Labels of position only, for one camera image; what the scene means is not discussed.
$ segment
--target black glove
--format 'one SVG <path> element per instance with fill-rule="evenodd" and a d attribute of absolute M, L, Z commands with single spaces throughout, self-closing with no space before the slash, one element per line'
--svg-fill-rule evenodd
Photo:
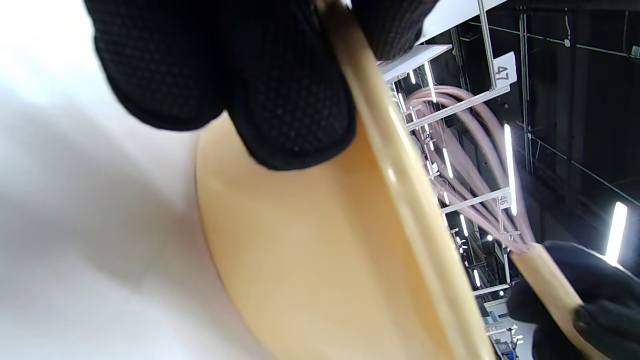
<path fill-rule="evenodd" d="M 419 39 L 437 0 L 353 0 L 380 60 Z M 198 129 L 223 110 L 275 170 L 342 152 L 355 109 L 314 0 L 85 0 L 95 48 L 122 105 L 160 129 Z"/>
<path fill-rule="evenodd" d="M 544 245 L 584 301 L 574 314 L 578 333 L 611 360 L 640 359 L 640 281 L 578 245 L 556 241 Z M 535 359 L 584 358 L 526 282 L 513 286 L 507 308 L 513 319 L 537 325 Z"/>

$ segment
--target number 47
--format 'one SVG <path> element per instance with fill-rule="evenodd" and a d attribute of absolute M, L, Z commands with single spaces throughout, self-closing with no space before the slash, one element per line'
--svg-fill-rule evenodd
<path fill-rule="evenodd" d="M 496 78 L 496 80 L 508 80 L 509 79 L 509 69 L 504 66 L 498 66 L 498 71 L 495 73 L 496 75 L 500 75 L 505 72 L 503 78 Z"/>

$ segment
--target wooden handle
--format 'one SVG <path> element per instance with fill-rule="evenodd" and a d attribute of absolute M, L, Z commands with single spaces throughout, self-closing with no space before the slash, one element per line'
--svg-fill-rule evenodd
<path fill-rule="evenodd" d="M 371 48 L 349 10 L 338 3 L 319 9 L 455 359 L 494 360 L 468 277 Z"/>
<path fill-rule="evenodd" d="M 573 327 L 573 313 L 583 302 L 545 247 L 534 244 L 526 254 L 512 253 L 511 259 L 566 337 L 588 359 L 608 359 L 583 339 Z"/>

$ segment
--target shelf label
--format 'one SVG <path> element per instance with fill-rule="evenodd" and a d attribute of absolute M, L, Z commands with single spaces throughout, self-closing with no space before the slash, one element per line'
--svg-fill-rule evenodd
<path fill-rule="evenodd" d="M 500 210 L 511 207 L 511 192 L 505 192 L 496 197 Z"/>
<path fill-rule="evenodd" d="M 516 54 L 513 51 L 494 59 L 493 68 L 495 69 L 496 84 L 499 88 L 518 81 Z"/>

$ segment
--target fluorescent light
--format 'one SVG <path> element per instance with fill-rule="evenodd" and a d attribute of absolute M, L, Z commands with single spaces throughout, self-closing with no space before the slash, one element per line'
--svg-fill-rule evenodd
<path fill-rule="evenodd" d="M 478 270 L 474 269 L 474 279 L 476 280 L 476 286 L 479 288 L 482 286 L 480 284 L 480 275 L 478 275 Z"/>
<path fill-rule="evenodd" d="M 431 99 L 433 102 L 438 102 L 436 100 L 436 90 L 433 88 L 433 75 L 431 73 L 431 66 L 428 61 L 424 62 L 424 70 L 427 73 L 427 83 L 429 84 L 429 89 L 431 90 Z"/>
<path fill-rule="evenodd" d="M 465 233 L 465 236 L 469 236 L 467 232 L 467 222 L 465 221 L 465 216 L 460 214 L 460 222 L 462 223 L 462 232 Z"/>
<path fill-rule="evenodd" d="M 620 201 L 616 202 L 613 209 L 613 218 L 611 219 L 611 230 L 609 231 L 609 242 L 607 243 L 607 252 L 604 256 L 612 265 L 618 264 L 618 254 L 622 245 L 622 237 L 625 234 L 625 225 L 627 223 L 627 207 Z"/>
<path fill-rule="evenodd" d="M 402 113 L 406 113 L 406 107 L 404 106 L 404 98 L 403 95 L 399 92 L 396 92 L 396 96 L 398 98 L 398 102 L 400 103 L 400 110 L 402 111 Z"/>
<path fill-rule="evenodd" d="M 449 155 L 447 154 L 447 149 L 442 148 L 442 152 L 444 153 L 444 163 L 447 165 L 447 171 L 449 173 L 449 178 L 453 178 L 453 171 L 451 170 L 451 163 L 449 162 Z"/>
<path fill-rule="evenodd" d="M 504 143 L 507 148 L 507 173 L 509 174 L 509 192 L 511 193 L 511 214 L 518 214 L 518 205 L 516 203 L 516 174 L 513 165 L 513 144 L 511 143 L 511 128 L 504 124 Z"/>

